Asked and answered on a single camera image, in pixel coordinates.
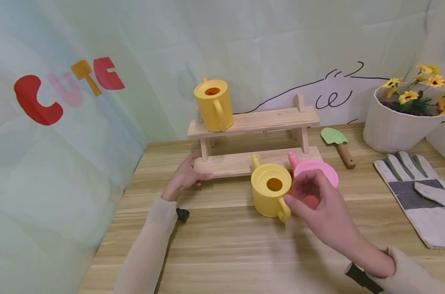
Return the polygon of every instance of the hand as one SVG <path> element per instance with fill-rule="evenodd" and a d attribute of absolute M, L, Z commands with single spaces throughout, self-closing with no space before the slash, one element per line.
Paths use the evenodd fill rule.
<path fill-rule="evenodd" d="M 300 173 L 294 179 L 293 195 L 284 196 L 284 201 L 324 244 L 374 276 L 383 278 L 395 272 L 394 260 L 361 235 L 351 219 L 343 195 L 322 171 Z M 299 201 L 306 196 L 320 200 L 316 210 Z"/>
<path fill-rule="evenodd" d="M 172 179 L 163 190 L 161 195 L 163 200 L 176 201 L 183 189 L 192 185 L 201 186 L 204 180 L 214 178 L 214 174 L 200 174 L 194 171 L 191 161 L 200 157 L 201 155 L 191 154 L 178 166 Z"/>

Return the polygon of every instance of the black wristband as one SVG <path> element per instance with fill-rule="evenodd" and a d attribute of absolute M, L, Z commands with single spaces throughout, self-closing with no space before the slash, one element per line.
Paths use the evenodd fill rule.
<path fill-rule="evenodd" d="M 188 217 L 190 217 L 190 211 L 177 207 L 177 216 L 179 221 L 186 222 Z"/>
<path fill-rule="evenodd" d="M 365 287 L 370 290 L 374 294 L 379 294 L 384 291 L 378 284 L 376 284 L 373 280 L 371 280 L 365 272 L 359 269 L 356 264 L 351 263 L 350 267 L 347 268 L 345 275 L 349 276 L 353 279 L 353 281 L 357 282 L 361 287 Z"/>

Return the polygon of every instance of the flower pot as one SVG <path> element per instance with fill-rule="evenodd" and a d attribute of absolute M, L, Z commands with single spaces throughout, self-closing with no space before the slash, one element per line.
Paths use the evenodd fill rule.
<path fill-rule="evenodd" d="M 407 83 L 399 85 L 400 93 L 408 86 Z M 427 87 L 418 84 L 411 89 L 425 90 Z M 381 101 L 398 101 L 386 98 L 389 89 L 378 88 L 374 92 L 368 109 L 367 120 L 363 130 L 363 140 L 372 149 L 384 154 L 393 154 L 407 151 L 425 138 L 443 120 L 445 114 L 438 116 L 415 116 L 396 112 L 381 104 Z M 435 88 L 425 90 L 424 96 L 432 98 L 430 104 L 435 104 L 443 95 L 443 91 Z"/>

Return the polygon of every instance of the red letter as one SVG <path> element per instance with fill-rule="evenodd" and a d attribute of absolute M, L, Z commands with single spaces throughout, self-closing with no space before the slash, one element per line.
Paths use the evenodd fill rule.
<path fill-rule="evenodd" d="M 92 77 L 90 77 L 90 74 L 92 73 L 92 68 L 85 59 L 80 60 L 76 64 L 72 65 L 70 69 L 72 70 L 74 75 L 76 75 L 77 79 L 82 80 L 85 78 L 85 80 L 87 80 L 87 83 L 92 89 L 95 96 L 101 95 L 100 89 L 98 89 L 98 86 L 92 80 Z"/>
<path fill-rule="evenodd" d="M 69 83 L 69 86 L 72 88 L 71 91 L 68 91 L 62 86 L 59 82 L 59 79 L 55 74 L 50 72 L 46 75 L 46 78 L 49 80 L 49 84 L 56 90 L 56 92 L 62 98 L 62 101 L 70 107 L 76 108 L 82 105 L 83 103 L 83 94 L 80 88 L 77 85 L 76 80 L 72 77 L 70 72 L 64 72 L 64 78 Z"/>
<path fill-rule="evenodd" d="M 41 80 L 38 77 L 27 75 L 16 81 L 14 90 L 18 103 L 26 114 L 36 123 L 50 126 L 62 117 L 64 110 L 57 102 L 48 107 L 39 104 L 37 94 L 40 85 Z"/>
<path fill-rule="evenodd" d="M 120 80 L 116 72 L 109 72 L 108 69 L 114 68 L 111 58 L 97 58 L 93 60 L 93 70 L 95 71 L 96 80 L 106 90 L 124 89 L 124 84 Z"/>

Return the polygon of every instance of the wooden shelf plank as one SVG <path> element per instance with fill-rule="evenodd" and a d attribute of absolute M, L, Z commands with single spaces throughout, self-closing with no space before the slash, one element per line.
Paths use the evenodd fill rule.
<path fill-rule="evenodd" d="M 234 124 L 226 132 L 208 131 L 204 124 L 192 120 L 188 128 L 189 139 L 201 139 L 238 134 L 259 133 L 264 131 L 281 131 L 301 127 L 316 127 L 320 119 L 312 106 L 299 112 L 297 108 L 285 108 L 269 111 L 235 114 Z"/>
<path fill-rule="evenodd" d="M 293 151 L 300 161 L 322 160 L 319 149 L 315 146 L 309 147 L 309 153 L 304 154 L 302 148 L 287 148 L 258 152 L 246 152 L 242 154 L 225 154 L 210 156 L 207 162 L 202 158 L 195 160 L 195 171 L 198 173 L 213 173 L 215 178 L 226 178 L 233 176 L 250 176 L 253 171 L 251 156 L 256 154 L 262 164 L 276 163 L 291 170 L 288 161 L 288 152 Z"/>

